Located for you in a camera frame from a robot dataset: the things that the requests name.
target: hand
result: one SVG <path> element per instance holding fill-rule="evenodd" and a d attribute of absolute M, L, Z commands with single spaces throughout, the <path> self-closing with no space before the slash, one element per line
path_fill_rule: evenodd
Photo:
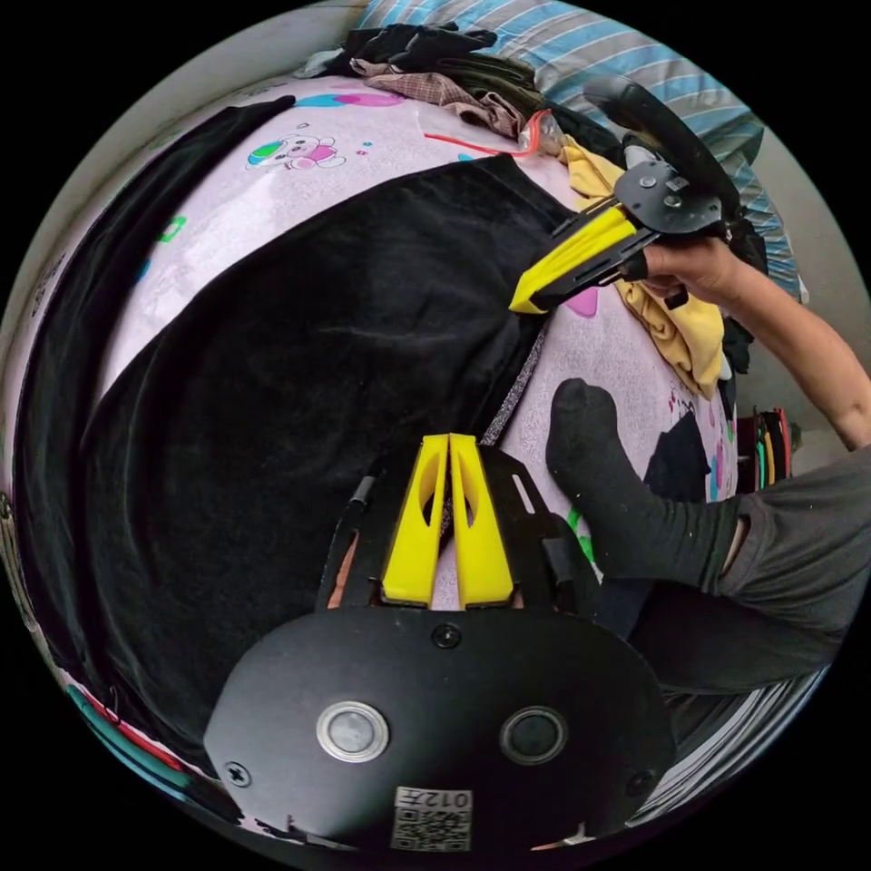
<path fill-rule="evenodd" d="M 728 307 L 739 293 L 741 261 L 719 239 L 650 245 L 644 258 L 648 278 L 643 283 L 658 297 L 669 297 L 682 285 L 704 302 Z"/>

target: gray pants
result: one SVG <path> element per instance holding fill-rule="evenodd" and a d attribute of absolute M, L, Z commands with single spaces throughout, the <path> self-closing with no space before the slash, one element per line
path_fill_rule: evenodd
<path fill-rule="evenodd" d="M 749 532 L 713 595 L 658 583 L 630 642 L 665 690 L 734 695 L 819 671 L 871 573 L 871 447 L 740 497 Z"/>

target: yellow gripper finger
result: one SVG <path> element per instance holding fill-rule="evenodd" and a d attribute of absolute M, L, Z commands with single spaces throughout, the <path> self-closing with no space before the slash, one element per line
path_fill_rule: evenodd
<path fill-rule="evenodd" d="M 460 608 L 505 604 L 514 582 L 481 455 L 471 435 L 451 434 L 451 486 Z"/>
<path fill-rule="evenodd" d="M 447 435 L 427 435 L 420 446 L 384 572 L 382 592 L 387 602 L 432 604 L 448 447 Z M 427 517 L 430 500 L 432 510 Z"/>
<path fill-rule="evenodd" d="M 532 302 L 539 290 L 634 233 L 635 227 L 622 209 L 612 206 L 531 266 L 517 282 L 508 308 L 518 314 L 543 315 L 544 312 Z"/>

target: yellow cloth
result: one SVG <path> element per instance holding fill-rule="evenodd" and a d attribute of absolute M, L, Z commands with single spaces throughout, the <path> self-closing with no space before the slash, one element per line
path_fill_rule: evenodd
<path fill-rule="evenodd" d="M 569 168 L 569 182 L 587 200 L 610 197 L 623 170 L 588 152 L 571 136 L 560 162 Z M 640 282 L 617 281 L 623 302 L 651 333 L 654 345 L 693 393 L 712 399 L 723 367 L 723 317 L 709 302 L 690 301 L 669 311 L 665 301 Z"/>

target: black handle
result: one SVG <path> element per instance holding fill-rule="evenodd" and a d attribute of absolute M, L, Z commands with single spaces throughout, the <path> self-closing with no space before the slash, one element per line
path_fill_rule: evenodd
<path fill-rule="evenodd" d="M 618 127 L 635 133 L 690 184 L 719 198 L 723 217 L 739 216 L 738 189 L 704 142 L 652 93 L 623 75 L 591 79 L 583 95 Z"/>

